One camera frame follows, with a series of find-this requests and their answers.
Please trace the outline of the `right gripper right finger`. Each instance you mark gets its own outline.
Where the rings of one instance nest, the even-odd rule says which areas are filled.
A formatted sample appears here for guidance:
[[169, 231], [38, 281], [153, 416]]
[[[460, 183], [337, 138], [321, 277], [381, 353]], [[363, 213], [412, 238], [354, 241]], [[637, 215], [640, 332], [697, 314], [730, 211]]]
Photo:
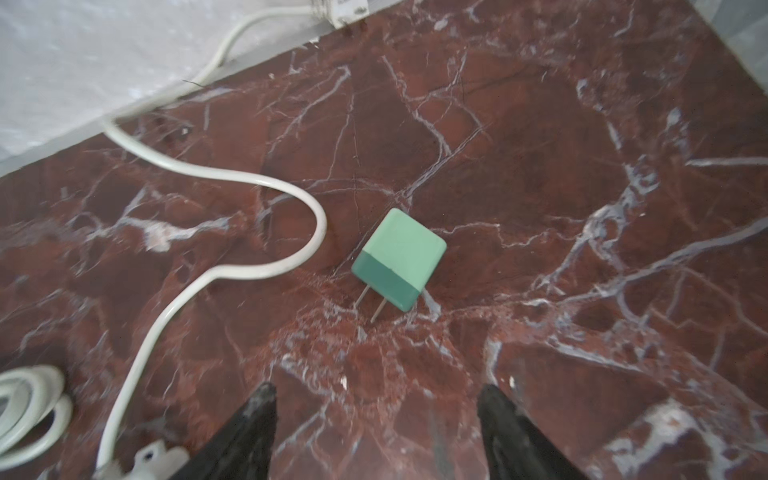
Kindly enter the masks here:
[[477, 415], [491, 480], [586, 477], [497, 386], [482, 387]]

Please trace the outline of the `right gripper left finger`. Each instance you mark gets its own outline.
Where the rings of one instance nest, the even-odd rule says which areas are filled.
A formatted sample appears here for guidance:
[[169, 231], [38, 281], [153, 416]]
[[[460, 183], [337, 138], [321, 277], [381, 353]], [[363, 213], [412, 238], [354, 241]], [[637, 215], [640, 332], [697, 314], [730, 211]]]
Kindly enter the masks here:
[[277, 390], [264, 382], [171, 479], [268, 479], [277, 422]]

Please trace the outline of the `green double cube plug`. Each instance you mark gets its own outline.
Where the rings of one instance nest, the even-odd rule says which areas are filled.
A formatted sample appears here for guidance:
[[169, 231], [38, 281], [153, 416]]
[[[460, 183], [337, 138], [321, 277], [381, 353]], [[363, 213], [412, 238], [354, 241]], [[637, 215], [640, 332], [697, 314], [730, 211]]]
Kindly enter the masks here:
[[411, 310], [446, 250], [447, 244], [440, 236], [402, 210], [390, 209], [351, 267], [365, 284], [353, 307], [357, 308], [373, 290], [382, 300], [372, 320], [387, 304], [402, 312]]

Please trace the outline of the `long white power strip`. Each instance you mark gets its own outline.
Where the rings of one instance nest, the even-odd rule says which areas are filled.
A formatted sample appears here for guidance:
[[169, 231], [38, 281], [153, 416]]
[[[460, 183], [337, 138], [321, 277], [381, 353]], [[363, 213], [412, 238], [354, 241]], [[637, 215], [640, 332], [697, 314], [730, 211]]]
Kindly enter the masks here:
[[166, 448], [158, 440], [139, 450], [134, 457], [134, 466], [124, 472], [119, 464], [97, 470], [93, 479], [99, 480], [168, 480], [178, 473], [190, 460], [188, 451], [183, 447]]

